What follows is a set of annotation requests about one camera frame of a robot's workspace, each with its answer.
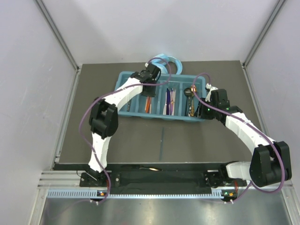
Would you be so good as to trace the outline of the gold spoon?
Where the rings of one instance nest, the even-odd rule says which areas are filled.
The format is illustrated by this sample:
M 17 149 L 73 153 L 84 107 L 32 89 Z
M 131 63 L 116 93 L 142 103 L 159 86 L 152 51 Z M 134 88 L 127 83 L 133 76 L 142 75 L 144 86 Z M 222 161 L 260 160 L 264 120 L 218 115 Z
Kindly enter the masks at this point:
M 190 110 L 190 116 L 194 117 L 195 114 L 195 106 L 194 106 L 194 93 L 197 92 L 197 88 L 195 85 L 191 85 L 191 110 Z

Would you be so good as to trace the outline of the dark blue utensil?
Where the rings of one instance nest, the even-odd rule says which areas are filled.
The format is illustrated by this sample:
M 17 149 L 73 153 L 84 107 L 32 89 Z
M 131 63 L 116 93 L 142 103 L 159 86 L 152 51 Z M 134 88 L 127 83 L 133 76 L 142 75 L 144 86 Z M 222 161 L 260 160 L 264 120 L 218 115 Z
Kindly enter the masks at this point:
M 168 88 L 166 91 L 166 115 L 174 115 L 175 89 Z

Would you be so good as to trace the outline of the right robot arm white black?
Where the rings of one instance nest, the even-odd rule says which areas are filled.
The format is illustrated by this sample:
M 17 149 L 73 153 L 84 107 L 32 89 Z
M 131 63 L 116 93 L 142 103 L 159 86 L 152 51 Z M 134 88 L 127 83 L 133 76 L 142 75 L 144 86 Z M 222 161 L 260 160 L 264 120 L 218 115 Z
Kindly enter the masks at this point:
M 249 149 L 249 162 L 229 162 L 221 165 L 219 181 L 231 185 L 236 179 L 248 180 L 264 187 L 290 180 L 292 177 L 290 149 L 286 142 L 277 142 L 262 133 L 243 111 L 231 106 L 224 89 L 206 84 L 207 96 L 199 103 L 199 116 L 216 119 L 231 130 Z

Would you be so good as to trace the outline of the blue plastic cutlery tray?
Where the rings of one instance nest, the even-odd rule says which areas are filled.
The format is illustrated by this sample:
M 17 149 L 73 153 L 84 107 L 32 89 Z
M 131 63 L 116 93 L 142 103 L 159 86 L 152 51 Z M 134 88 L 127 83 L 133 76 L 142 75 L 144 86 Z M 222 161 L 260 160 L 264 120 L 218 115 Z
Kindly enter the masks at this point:
M 206 98 L 206 81 L 205 78 L 200 76 L 195 79 L 194 75 L 172 75 L 171 80 L 168 84 L 157 86 L 156 87 L 156 96 L 152 98 L 152 108 L 151 113 L 145 112 L 145 104 L 147 97 L 137 95 L 131 100 L 130 111 L 127 112 L 128 104 L 125 104 L 118 112 L 119 116 L 124 117 L 141 117 L 146 119 L 164 119 L 164 120 L 182 120 L 186 122 L 198 122 L 202 119 L 197 116 L 191 117 L 189 112 L 188 116 L 185 116 L 185 107 L 186 107 L 186 96 L 184 95 L 184 89 L 191 87 L 195 82 L 197 88 L 197 95 L 200 98 Z M 165 106 L 165 93 L 168 88 L 176 89 L 176 99 L 175 99 L 175 111 L 174 115 L 163 115 L 163 110 Z M 197 108 L 198 99 L 194 97 L 194 106 Z

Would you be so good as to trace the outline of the silver grey knife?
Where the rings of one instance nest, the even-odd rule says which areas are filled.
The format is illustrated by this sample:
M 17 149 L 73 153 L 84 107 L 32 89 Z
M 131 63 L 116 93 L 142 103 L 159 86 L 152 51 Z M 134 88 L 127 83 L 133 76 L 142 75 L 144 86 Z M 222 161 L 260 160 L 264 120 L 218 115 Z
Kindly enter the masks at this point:
M 142 165 L 122 165 L 123 169 L 136 169 L 136 170 L 150 170 L 150 171 L 162 171 L 162 169 L 154 168 L 154 167 L 145 167 Z

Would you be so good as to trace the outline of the orange chopstick long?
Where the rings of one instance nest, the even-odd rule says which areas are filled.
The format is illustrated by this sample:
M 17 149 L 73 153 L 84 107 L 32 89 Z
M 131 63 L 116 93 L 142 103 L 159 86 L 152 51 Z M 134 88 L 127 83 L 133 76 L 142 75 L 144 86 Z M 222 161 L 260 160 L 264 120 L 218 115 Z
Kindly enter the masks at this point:
M 148 100 L 149 100 L 150 97 L 147 97 L 146 99 L 146 104 L 145 104 L 145 112 L 147 113 L 147 108 L 148 108 Z

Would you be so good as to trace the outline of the light blue headphones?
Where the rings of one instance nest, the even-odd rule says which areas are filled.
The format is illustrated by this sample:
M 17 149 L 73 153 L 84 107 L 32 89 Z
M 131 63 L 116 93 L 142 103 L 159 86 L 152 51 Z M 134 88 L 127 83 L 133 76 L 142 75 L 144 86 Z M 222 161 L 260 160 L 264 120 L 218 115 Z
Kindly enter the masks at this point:
M 166 54 L 158 54 L 154 57 L 155 59 L 153 59 L 151 61 L 151 63 L 153 65 L 155 65 L 156 67 L 158 67 L 161 70 L 162 74 L 167 74 L 167 63 L 174 63 L 176 68 L 177 68 L 177 72 L 175 73 L 176 75 L 180 75 L 182 73 L 182 63 L 180 60 L 178 60 L 177 58 L 173 57 L 173 56 L 169 56 Z

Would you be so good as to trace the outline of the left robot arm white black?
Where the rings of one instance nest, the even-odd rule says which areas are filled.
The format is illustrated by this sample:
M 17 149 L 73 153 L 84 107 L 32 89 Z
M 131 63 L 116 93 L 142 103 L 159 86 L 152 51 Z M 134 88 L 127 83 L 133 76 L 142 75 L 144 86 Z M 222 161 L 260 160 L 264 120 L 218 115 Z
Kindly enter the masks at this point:
M 141 72 L 134 72 L 117 91 L 99 100 L 91 109 L 89 125 L 92 133 L 92 155 L 87 173 L 96 186 L 106 182 L 103 169 L 107 166 L 107 152 L 111 137 L 118 128 L 118 111 L 139 94 L 153 95 L 161 69 L 149 64 Z

